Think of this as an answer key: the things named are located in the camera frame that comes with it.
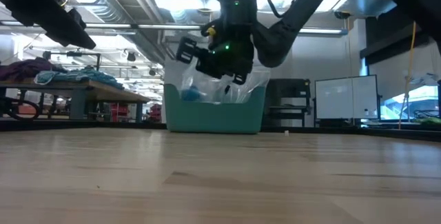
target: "light wood tabletop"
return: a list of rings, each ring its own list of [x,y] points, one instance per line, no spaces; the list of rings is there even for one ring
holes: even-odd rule
[[[335,134],[0,133],[0,223],[440,223],[441,145]]]
[[[34,79],[25,79],[22,82],[14,81],[0,81],[1,87],[27,89],[35,92],[42,92],[56,96],[73,97],[73,89],[90,89],[87,91],[86,99],[88,101],[129,101],[129,102],[143,102],[150,101],[149,98],[129,92],[127,90],[120,90],[110,85],[100,83],[97,81],[82,81],[82,82],[51,82],[47,85],[38,85],[34,83]]]

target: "green object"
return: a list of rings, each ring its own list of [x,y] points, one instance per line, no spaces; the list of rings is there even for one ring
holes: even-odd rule
[[[164,85],[167,128],[172,132],[256,134],[262,126],[265,87],[253,90],[246,103],[183,101],[174,85]]]
[[[436,117],[418,119],[416,122],[421,123],[421,125],[441,125],[441,119]]]

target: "clear plastic bag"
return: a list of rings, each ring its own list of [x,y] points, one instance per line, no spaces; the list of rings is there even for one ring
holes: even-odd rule
[[[183,73],[181,98],[184,101],[204,103],[246,103],[253,90],[266,87],[271,72],[263,66],[253,67],[244,85],[232,83],[233,78],[224,76],[215,79],[196,70],[197,59],[194,59]]]

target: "robotic arm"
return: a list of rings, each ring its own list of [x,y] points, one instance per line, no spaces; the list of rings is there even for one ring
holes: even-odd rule
[[[0,0],[12,12],[12,17],[25,26],[39,24],[47,36],[61,45],[77,45],[93,49],[96,44],[84,31],[81,15],[64,10],[65,0]]]
[[[275,68],[281,65],[300,29],[322,1],[295,0],[279,22],[266,28],[257,21],[256,0],[220,0],[220,18],[201,30],[203,36],[212,38],[208,49],[197,48],[195,41],[183,38],[176,58],[190,63],[197,57],[198,71],[218,79],[229,75],[234,77],[234,83],[242,85],[252,71],[252,46],[256,47],[258,59],[264,66]],[[441,19],[418,0],[394,1],[438,42],[441,49]]]

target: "purple cloth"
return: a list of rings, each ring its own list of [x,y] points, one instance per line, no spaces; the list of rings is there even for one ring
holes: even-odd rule
[[[63,68],[52,65],[49,61],[43,58],[28,59],[12,63],[8,66],[0,68],[0,81],[22,81],[26,78],[34,78],[38,73],[45,70],[53,70],[55,72],[67,71]]]

